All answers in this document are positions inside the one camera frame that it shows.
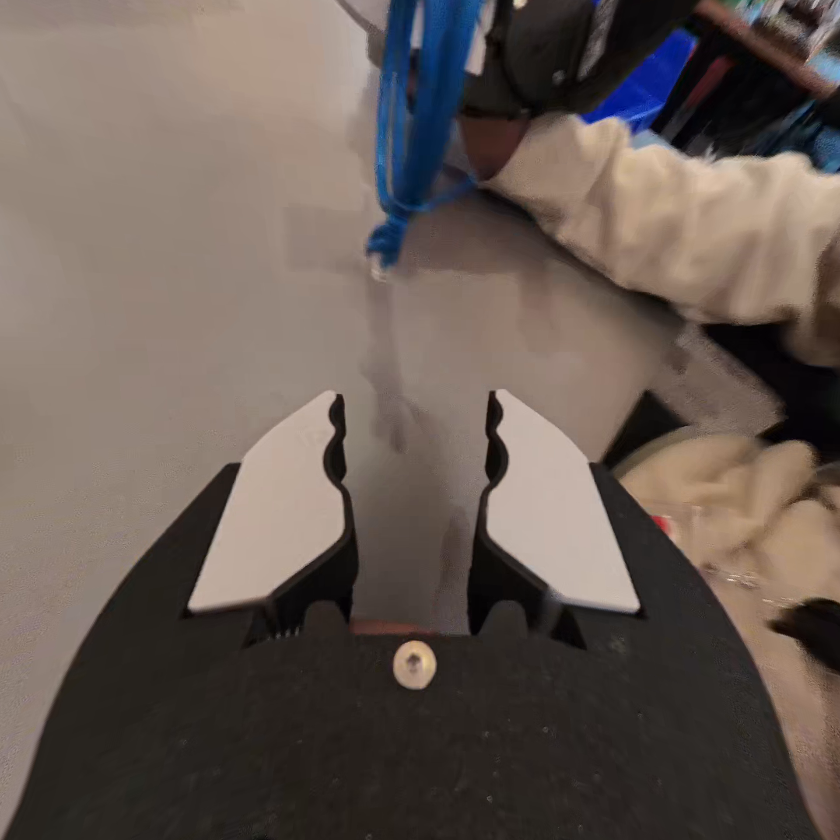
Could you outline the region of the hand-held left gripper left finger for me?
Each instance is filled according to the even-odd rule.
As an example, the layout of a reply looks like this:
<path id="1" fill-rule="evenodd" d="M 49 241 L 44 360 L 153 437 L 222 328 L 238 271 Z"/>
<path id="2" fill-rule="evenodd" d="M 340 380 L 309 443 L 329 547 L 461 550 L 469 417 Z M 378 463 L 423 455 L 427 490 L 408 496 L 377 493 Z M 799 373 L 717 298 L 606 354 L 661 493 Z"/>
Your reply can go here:
<path id="1" fill-rule="evenodd" d="M 274 596 L 350 536 L 343 396 L 325 391 L 266 432 L 243 457 L 186 608 L 220 613 Z"/>

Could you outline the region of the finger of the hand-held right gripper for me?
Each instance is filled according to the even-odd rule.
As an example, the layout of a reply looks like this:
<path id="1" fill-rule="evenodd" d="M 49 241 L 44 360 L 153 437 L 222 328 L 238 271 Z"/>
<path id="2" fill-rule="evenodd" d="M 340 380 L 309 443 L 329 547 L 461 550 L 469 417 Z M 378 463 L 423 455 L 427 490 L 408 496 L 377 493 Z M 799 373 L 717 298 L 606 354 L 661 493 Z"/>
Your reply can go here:
<path id="1" fill-rule="evenodd" d="M 367 34 L 385 34 L 390 1 L 337 1 L 337 3 Z"/>
<path id="2" fill-rule="evenodd" d="M 496 15 L 496 1 L 483 1 L 476 17 L 476 27 L 467 56 L 467 73 L 481 74 L 487 56 L 487 38 Z"/>

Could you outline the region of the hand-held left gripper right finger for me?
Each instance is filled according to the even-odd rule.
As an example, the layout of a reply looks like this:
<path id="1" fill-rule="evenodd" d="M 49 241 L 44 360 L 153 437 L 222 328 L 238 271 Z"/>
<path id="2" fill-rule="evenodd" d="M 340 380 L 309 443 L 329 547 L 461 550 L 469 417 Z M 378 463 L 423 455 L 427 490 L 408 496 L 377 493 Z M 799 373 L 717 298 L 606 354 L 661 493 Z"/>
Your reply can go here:
<path id="1" fill-rule="evenodd" d="M 505 389 L 489 393 L 469 614 L 499 601 L 636 615 L 642 605 L 592 464 L 575 442 Z"/>

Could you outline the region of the blue plastic bin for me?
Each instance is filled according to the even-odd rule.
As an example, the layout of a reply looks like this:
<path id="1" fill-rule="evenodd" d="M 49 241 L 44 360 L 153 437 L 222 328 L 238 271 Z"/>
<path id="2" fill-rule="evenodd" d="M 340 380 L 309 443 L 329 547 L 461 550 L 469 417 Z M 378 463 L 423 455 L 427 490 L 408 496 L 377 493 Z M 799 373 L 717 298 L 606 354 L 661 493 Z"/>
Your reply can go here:
<path id="1" fill-rule="evenodd" d="M 619 119 L 632 135 L 648 130 L 664 108 L 697 41 L 683 28 L 669 34 L 606 100 L 581 119 L 588 124 Z"/>

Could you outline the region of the person's right forearm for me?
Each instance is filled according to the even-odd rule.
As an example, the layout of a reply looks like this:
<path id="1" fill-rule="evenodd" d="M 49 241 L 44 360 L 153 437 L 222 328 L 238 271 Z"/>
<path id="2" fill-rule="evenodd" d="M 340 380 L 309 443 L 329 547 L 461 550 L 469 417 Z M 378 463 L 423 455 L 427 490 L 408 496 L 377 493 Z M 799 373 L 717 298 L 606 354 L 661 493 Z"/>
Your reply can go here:
<path id="1" fill-rule="evenodd" d="M 551 115 L 486 186 L 617 286 L 695 322 L 780 324 L 795 357 L 838 368 L 839 176 L 807 157 L 708 162 Z"/>

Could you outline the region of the person's right hand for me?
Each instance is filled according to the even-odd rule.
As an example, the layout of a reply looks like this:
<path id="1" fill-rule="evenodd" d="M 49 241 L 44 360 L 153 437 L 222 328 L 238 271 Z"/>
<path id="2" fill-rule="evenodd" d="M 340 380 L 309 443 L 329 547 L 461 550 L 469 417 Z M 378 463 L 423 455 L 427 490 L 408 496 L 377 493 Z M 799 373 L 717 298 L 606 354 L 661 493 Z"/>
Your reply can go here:
<path id="1" fill-rule="evenodd" d="M 478 182 L 488 181 L 505 167 L 526 136 L 530 122 L 528 118 L 458 118 L 465 155 Z"/>

